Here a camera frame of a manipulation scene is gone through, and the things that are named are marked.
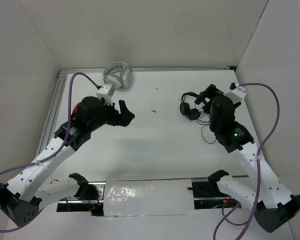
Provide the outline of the aluminium frame rail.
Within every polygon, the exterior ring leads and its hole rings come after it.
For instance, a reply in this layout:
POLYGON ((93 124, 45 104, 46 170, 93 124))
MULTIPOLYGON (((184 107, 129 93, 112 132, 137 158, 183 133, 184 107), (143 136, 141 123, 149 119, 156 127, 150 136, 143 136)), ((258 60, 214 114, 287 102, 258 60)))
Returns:
MULTIPOLYGON (((236 66, 226 67, 134 67, 133 72, 170 72, 170 71, 221 71, 231 70, 236 71, 236 66)), ((47 113, 47 118, 43 127, 41 138, 37 148, 37 154, 45 149, 49 140, 53 137, 53 130, 55 129, 58 113, 60 110, 63 93, 66 86, 67 77, 69 74, 82 72, 84 74, 95 74, 103 72, 102 68, 62 68, 58 72, 56 85, 51 98, 50 106, 47 113)))

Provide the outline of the white headphones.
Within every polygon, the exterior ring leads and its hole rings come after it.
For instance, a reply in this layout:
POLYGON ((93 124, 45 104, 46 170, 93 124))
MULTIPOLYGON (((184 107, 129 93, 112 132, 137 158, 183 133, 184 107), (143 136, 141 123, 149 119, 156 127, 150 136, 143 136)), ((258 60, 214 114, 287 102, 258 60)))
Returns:
POLYGON ((133 70, 124 62, 114 62, 104 69, 102 77, 105 84, 115 89, 126 89, 133 82, 133 70))

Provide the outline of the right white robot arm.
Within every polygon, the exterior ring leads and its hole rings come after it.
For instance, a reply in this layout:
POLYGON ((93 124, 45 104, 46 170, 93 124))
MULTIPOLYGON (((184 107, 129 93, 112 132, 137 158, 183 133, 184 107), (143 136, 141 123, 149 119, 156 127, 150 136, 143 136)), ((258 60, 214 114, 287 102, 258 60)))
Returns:
POLYGON ((204 104, 209 114, 209 129, 219 144, 242 166, 256 185, 251 189, 219 170, 208 177, 213 196, 228 195, 248 208, 248 222, 255 219, 268 233, 274 232, 300 211, 300 195, 294 195, 276 176, 261 155, 263 143, 257 144, 248 129, 235 120, 235 110, 247 94, 243 85, 232 83, 224 93, 214 84, 200 92, 195 104, 204 104))

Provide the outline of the black wired headphones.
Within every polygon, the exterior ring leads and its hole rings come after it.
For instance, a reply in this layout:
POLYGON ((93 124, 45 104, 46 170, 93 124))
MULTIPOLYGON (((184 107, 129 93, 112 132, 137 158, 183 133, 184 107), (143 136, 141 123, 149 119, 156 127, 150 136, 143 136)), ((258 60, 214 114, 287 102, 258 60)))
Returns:
POLYGON ((195 108, 191 108, 189 103, 186 102, 186 97, 193 97, 193 98, 197 99, 199 97, 199 95, 192 91, 183 93, 180 98, 180 105, 179 105, 180 113, 184 117, 186 117, 188 120, 195 121, 197 124, 201 125, 200 133, 201 133, 202 139, 209 145, 214 144, 217 141, 217 139, 215 138, 212 142, 207 141, 206 138, 204 137, 204 133, 203 133, 203 129, 205 127, 207 127, 210 123, 210 115, 208 113, 206 113, 203 109, 198 109, 196 107, 197 104, 195 104, 195 108), (208 120, 200 119, 202 114, 206 115, 208 117, 208 120))

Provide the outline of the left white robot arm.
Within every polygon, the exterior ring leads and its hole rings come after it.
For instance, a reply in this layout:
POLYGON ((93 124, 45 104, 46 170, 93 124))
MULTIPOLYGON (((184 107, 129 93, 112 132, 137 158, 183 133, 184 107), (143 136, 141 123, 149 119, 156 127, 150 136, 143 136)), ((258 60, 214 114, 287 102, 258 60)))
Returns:
POLYGON ((0 210, 22 228, 33 221, 48 205, 74 197, 82 200, 89 193, 88 180, 79 173, 43 187, 42 184, 66 159, 91 138, 103 125, 127 127, 135 118, 124 100, 120 110, 103 98, 87 96, 76 106, 67 122, 55 132, 45 149, 19 175, 7 183, 0 182, 0 210))

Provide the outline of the white taped centre panel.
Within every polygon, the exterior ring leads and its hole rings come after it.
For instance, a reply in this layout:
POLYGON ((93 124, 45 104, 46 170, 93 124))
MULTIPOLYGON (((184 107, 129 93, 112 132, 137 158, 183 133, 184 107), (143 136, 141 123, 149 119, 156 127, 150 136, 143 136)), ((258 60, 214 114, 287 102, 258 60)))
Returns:
POLYGON ((188 215, 195 211, 189 179, 108 181, 103 212, 111 217, 188 215))

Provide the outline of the red headphones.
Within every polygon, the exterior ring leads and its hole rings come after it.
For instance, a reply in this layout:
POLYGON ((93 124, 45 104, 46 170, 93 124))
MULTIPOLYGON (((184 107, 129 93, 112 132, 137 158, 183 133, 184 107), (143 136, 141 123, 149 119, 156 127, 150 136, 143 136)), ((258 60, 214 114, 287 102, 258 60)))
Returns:
POLYGON ((77 103, 77 104, 75 105, 75 107, 73 108, 73 110, 72 110, 72 113, 71 113, 71 120, 72 120, 72 121, 75 121, 76 118, 77 118, 78 105, 79 105, 79 103, 77 103))

